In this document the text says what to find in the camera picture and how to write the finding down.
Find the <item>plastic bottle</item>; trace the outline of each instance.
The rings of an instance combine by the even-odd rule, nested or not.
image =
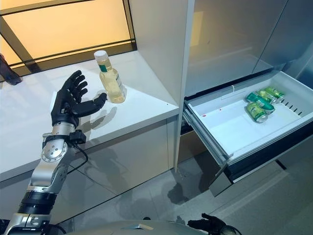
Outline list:
[[[11,85],[16,85],[22,81],[20,76],[18,76],[16,72],[11,70],[2,54],[0,54],[0,75],[4,78],[4,80],[7,83]]]
[[[114,69],[105,50],[94,53],[100,67],[100,79],[112,103],[122,103],[126,98],[126,90],[116,69]]]

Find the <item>yellow liquid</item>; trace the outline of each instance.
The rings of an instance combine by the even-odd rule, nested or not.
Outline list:
[[[122,103],[125,100],[124,87],[119,79],[118,72],[113,69],[109,60],[98,62],[99,65],[105,65],[107,72],[100,72],[100,79],[107,91],[112,103]]]

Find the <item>white drawer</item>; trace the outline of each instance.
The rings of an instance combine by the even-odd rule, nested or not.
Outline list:
[[[274,86],[286,96],[275,112],[256,123],[245,97]],[[184,119],[233,182],[313,134],[313,90],[281,71],[185,100]]]

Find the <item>window frame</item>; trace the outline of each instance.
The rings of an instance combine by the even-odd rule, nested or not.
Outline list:
[[[49,70],[49,69],[54,69],[54,68],[58,68],[58,67],[66,66],[66,65],[84,62],[87,60],[92,60],[94,59],[93,54],[97,50],[105,49],[108,55],[122,54],[125,52],[137,50],[137,45],[136,45],[135,35],[134,35],[134,28],[133,28],[133,20],[132,20],[130,5],[129,5],[128,0],[122,0],[122,1],[123,1],[124,11],[125,11],[128,31],[130,34],[130,39],[102,44],[102,45],[94,45],[91,47],[80,48],[80,49],[75,49],[71,51],[64,51],[61,53],[47,55],[47,56],[43,56],[40,58],[32,58],[32,56],[29,54],[29,52],[26,50],[26,48],[23,46],[23,44],[20,42],[18,37],[14,34],[10,26],[7,24],[7,22],[3,18],[3,16],[5,15],[16,14],[16,13],[20,13],[24,11],[31,11],[31,10],[36,10],[36,9],[41,9],[41,8],[46,8],[46,7],[54,7],[54,6],[64,5],[64,4],[75,4],[78,2],[84,2],[84,1],[91,1],[91,0],[52,0],[52,1],[45,1],[45,2],[40,2],[40,3],[34,3],[34,4],[0,10],[0,34],[4,38],[4,40],[9,44],[12,50],[16,53],[16,55],[21,59],[21,62],[9,65],[10,67],[22,65],[20,67],[12,68],[12,70],[15,71],[19,76],[25,76],[25,75],[29,75],[32,73],[42,72],[42,71]],[[60,56],[60,55],[64,55],[64,56],[49,59],[50,57]]]

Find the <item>bottle label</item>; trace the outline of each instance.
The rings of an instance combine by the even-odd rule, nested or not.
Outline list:
[[[107,72],[107,67],[105,65],[99,65],[101,72]]]
[[[121,79],[119,78],[119,75],[116,77],[116,82],[118,84],[118,87],[120,88],[122,95],[125,97],[125,87],[123,86]]]

